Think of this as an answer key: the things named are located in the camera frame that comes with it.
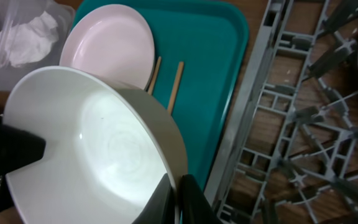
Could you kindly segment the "white bowl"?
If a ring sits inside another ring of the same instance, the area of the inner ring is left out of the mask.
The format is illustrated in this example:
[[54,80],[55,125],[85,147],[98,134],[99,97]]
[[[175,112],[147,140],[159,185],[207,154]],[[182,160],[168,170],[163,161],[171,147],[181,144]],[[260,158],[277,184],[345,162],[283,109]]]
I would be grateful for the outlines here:
[[180,130],[153,96],[74,68],[28,73],[2,121],[46,142],[41,160],[6,176],[25,223],[132,223],[163,176],[177,191],[188,172]]

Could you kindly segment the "wooden chopstick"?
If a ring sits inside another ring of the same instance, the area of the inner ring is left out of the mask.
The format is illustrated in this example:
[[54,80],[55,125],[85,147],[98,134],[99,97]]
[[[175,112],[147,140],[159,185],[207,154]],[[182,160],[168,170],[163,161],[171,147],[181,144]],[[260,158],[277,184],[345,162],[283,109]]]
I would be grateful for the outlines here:
[[176,100],[178,89],[180,86],[181,76],[183,74],[184,65],[185,65],[184,62],[179,62],[179,64],[178,64],[177,72],[175,75],[175,80],[173,83],[172,92],[171,92],[170,99],[169,99],[168,106],[167,106],[167,111],[169,114],[172,114],[172,111],[173,111],[173,108],[175,105],[175,100]]
[[149,95],[152,95],[153,94],[153,91],[154,91],[154,88],[155,88],[155,83],[157,81],[157,76],[158,76],[158,72],[159,72],[159,69],[160,69],[160,65],[161,65],[161,62],[162,62],[162,57],[159,56],[158,59],[157,59],[157,62],[155,64],[155,68],[154,68],[154,72],[152,74],[152,79],[150,81],[150,85],[149,85],[149,88],[147,90],[147,93]]

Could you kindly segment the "white napkin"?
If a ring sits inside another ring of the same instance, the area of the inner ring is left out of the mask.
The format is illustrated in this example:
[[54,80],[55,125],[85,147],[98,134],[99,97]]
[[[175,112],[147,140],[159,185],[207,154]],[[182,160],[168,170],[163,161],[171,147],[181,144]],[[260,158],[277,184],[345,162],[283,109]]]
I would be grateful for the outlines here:
[[46,11],[28,23],[14,26],[5,50],[11,66],[19,68],[44,59],[59,40],[57,27],[57,21]]

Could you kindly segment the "pink plate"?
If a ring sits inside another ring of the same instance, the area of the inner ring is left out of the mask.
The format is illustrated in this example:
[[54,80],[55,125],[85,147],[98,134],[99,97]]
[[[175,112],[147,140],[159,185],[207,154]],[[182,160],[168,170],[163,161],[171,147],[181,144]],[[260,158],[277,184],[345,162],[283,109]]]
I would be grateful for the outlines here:
[[108,4],[91,11],[74,26],[59,65],[144,90],[154,63],[154,37],[144,17],[129,6]]

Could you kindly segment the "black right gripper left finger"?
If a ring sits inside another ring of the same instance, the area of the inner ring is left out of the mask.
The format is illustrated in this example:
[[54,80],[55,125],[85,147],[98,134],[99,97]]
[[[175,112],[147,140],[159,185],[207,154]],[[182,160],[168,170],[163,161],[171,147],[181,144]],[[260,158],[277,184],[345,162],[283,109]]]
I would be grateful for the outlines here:
[[132,224],[174,224],[175,199],[168,174],[164,174],[140,215]]

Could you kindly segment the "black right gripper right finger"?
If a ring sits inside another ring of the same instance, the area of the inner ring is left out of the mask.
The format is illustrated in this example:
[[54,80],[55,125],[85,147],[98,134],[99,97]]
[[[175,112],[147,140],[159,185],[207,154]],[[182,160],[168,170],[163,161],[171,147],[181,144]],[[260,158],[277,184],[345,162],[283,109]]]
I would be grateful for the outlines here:
[[211,209],[193,175],[184,175],[179,191],[182,224],[223,224]]

